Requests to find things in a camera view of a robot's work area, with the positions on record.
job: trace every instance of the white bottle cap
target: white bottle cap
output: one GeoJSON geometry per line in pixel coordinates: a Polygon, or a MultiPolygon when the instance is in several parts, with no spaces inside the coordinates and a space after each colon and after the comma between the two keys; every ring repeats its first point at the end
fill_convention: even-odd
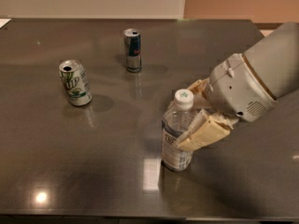
{"type": "Polygon", "coordinates": [[[182,111],[187,111],[193,107],[194,95],[187,89],[178,90],[175,94],[174,104],[182,111]]]}

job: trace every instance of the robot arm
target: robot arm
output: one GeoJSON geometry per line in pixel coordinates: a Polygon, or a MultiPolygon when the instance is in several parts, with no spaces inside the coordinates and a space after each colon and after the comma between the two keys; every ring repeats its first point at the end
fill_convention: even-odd
{"type": "Polygon", "coordinates": [[[297,88],[299,25],[288,22],[244,54],[233,54],[209,78],[188,88],[200,112],[175,145],[191,151],[215,143],[239,120],[253,122],[274,108],[278,98],[297,88]]]}

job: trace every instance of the bottle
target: bottle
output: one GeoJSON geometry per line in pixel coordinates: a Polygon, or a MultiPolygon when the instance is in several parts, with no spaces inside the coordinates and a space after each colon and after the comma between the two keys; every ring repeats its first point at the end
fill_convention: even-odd
{"type": "Polygon", "coordinates": [[[192,151],[180,150],[173,145],[177,138],[188,129],[196,115],[191,91],[178,90],[162,120],[162,161],[172,171],[183,171],[191,162],[192,151]]]}

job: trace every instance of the silver beverage can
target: silver beverage can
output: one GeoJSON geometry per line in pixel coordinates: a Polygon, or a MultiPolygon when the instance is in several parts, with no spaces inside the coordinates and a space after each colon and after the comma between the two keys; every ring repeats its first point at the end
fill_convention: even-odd
{"type": "Polygon", "coordinates": [[[126,67],[129,72],[141,70],[141,34],[134,28],[123,32],[126,67]]]}
{"type": "Polygon", "coordinates": [[[64,84],[68,101],[75,106],[86,105],[93,98],[90,83],[83,65],[76,60],[64,61],[59,65],[59,75],[64,84]]]}

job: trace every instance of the clear bottle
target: clear bottle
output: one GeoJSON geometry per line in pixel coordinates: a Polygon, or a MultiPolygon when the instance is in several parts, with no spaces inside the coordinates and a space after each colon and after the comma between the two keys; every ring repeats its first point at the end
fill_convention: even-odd
{"type": "Polygon", "coordinates": [[[178,90],[173,104],[166,110],[162,121],[162,161],[172,171],[185,170],[192,160],[192,151],[183,151],[173,144],[188,129],[196,115],[193,93],[178,90]]]}

